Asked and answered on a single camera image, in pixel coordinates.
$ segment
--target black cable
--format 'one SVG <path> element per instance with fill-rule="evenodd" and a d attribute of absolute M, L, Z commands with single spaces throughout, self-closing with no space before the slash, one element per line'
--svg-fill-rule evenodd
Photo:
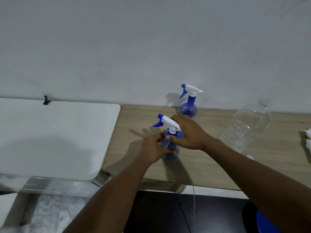
<path fill-rule="evenodd" d="M 180 204 L 180 202 L 179 202 L 179 199 L 178 199 L 178 197 L 177 197 L 177 194 L 175 194 L 175 196 L 176 196 L 176 199 L 177 199 L 178 205 L 179 205 L 179 207 L 180 207 L 181 211 L 183 212 L 183 215 L 184 215 L 185 221 L 186 221 L 186 223 L 187 223 L 187 226 L 188 226 L 189 232 L 191 233 L 191 230 L 190 230 L 189 224 L 188 224 L 188 222 L 187 222 L 187 219 L 186 219 L 185 213 L 184 213 L 184 211 L 183 211 L 183 208 L 181 207 L 181 204 Z"/>

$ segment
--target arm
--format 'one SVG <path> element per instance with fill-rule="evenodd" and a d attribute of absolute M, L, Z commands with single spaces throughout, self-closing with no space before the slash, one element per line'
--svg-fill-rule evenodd
<path fill-rule="evenodd" d="M 163 149 L 157 144 L 164 135 L 165 132 L 145 138 L 138 157 L 96 192 L 64 233 L 121 233 L 149 166 L 163 154 L 177 152 Z"/>
<path fill-rule="evenodd" d="M 311 189 L 235 152 L 188 116 L 174 115 L 172 119 L 180 125 L 183 137 L 169 136 L 170 141 L 207 153 L 282 232 L 310 232 Z"/>

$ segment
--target black floor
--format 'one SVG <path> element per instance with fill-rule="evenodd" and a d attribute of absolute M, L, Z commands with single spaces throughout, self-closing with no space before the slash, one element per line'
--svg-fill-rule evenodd
<path fill-rule="evenodd" d="M 242 209 L 248 201 L 196 195 L 196 233 L 246 233 Z M 124 229 L 132 232 L 194 232 L 193 195 L 138 191 Z"/>

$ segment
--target forearm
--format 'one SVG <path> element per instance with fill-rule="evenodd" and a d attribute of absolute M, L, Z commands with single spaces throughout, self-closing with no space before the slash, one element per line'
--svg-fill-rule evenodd
<path fill-rule="evenodd" d="M 235 152 L 218 139 L 213 142 L 206 144 L 204 151 L 226 171 L 274 225 L 284 232 L 309 230 L 311 189 Z"/>
<path fill-rule="evenodd" d="M 121 233 L 149 166 L 146 160 L 136 158 L 90 199 L 64 232 Z"/>

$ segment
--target spray bottle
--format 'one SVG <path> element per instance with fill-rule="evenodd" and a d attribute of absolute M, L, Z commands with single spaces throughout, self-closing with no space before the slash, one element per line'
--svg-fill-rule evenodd
<path fill-rule="evenodd" d="M 184 91 L 179 98 L 183 98 L 187 93 L 189 93 L 189 96 L 188 101 L 180 106 L 180 113 L 193 118 L 197 114 L 197 107 L 194 104 L 196 94 L 203 91 L 188 84 L 182 84 L 181 87 L 184 88 Z"/>
<path fill-rule="evenodd" d="M 153 127 L 162 127 L 163 125 L 168 127 L 168 131 L 165 134 L 165 137 L 163 138 L 163 140 L 160 143 L 160 146 L 162 148 L 173 148 L 178 150 L 177 153 L 168 153 L 168 154 L 164 154 L 162 156 L 162 158 L 164 159 L 174 159 L 176 157 L 179 156 L 179 151 L 180 151 L 180 147 L 179 145 L 176 145 L 172 142 L 170 142 L 168 139 L 166 139 L 166 136 L 176 136 L 177 138 L 181 138 L 182 137 L 182 132 L 180 130 L 180 127 L 178 125 L 178 123 L 176 123 L 174 120 L 170 119 L 169 117 L 159 114 L 158 118 L 160 119 L 160 121 L 156 124 L 153 125 Z"/>

